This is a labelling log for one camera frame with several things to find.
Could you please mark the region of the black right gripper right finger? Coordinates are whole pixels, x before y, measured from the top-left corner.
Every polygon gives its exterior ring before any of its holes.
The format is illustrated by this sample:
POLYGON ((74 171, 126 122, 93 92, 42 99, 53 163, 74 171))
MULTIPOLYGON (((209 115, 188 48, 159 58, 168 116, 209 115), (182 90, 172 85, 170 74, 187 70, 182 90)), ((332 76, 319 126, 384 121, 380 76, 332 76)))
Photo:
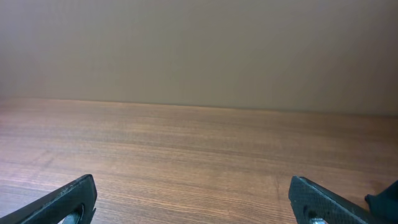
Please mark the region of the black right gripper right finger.
POLYGON ((365 196, 369 209, 299 176, 293 176, 289 200, 299 224, 390 224, 397 223, 397 182, 377 195, 365 196))

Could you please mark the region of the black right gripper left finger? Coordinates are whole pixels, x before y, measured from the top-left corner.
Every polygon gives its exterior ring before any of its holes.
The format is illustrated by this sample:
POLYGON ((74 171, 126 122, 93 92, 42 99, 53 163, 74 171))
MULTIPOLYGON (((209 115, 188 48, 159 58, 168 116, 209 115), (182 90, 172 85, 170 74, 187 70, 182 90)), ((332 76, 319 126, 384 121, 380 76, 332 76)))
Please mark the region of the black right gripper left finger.
POLYGON ((95 214, 96 185, 85 174, 38 200, 1 218, 1 224, 90 224, 95 214))

